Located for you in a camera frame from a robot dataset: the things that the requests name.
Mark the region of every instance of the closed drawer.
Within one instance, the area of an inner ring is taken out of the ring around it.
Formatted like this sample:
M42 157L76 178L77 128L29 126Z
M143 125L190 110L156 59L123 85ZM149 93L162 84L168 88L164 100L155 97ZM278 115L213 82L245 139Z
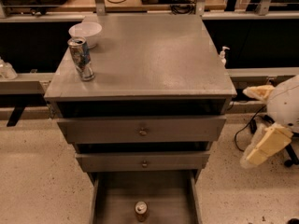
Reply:
M135 205L147 205L145 220ZM192 172L116 172L98 174L90 224L201 224Z
M216 141L225 116L59 119L68 143Z
M198 170L206 166L209 152L151 152L77 154L84 172Z

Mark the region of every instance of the floor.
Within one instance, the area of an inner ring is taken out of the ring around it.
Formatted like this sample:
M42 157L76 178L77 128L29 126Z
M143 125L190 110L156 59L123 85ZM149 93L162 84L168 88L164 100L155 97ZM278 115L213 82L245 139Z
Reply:
M299 218L299 167L283 152L255 169L243 169L234 135L252 114L229 114L196 183L204 224L283 224ZM15 127L0 112L0 223L87 224L93 186L55 119L26 110ZM251 134L238 136L246 147Z

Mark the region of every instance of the bowl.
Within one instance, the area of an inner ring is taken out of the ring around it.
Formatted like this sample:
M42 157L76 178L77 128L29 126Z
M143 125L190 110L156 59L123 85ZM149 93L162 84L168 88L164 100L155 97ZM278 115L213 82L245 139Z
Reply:
M72 36L84 37L89 49L94 48L98 41L98 35L102 31L102 26L96 22L82 22L72 26L68 33Z

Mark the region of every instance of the can in drawer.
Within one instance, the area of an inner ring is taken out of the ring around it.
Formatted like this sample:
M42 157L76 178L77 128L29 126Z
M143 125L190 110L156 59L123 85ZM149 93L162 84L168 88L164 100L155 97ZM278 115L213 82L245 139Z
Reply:
M91 56L84 37L72 37L67 42L76 70L81 80L94 78L91 68Z
M149 208L145 202L138 202L135 204L135 214L137 220L144 222L149 216Z

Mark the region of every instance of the white spray bottle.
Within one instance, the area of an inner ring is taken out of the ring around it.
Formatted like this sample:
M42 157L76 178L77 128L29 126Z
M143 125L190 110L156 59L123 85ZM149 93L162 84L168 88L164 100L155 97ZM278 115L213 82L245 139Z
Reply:
M10 63L5 63L0 57L0 77L4 79L14 79L18 75L16 71L12 68Z
M220 58L221 58L221 61L224 65L226 65L226 59L225 59L225 51L229 49L227 47L222 47L222 51L221 53L219 54Z

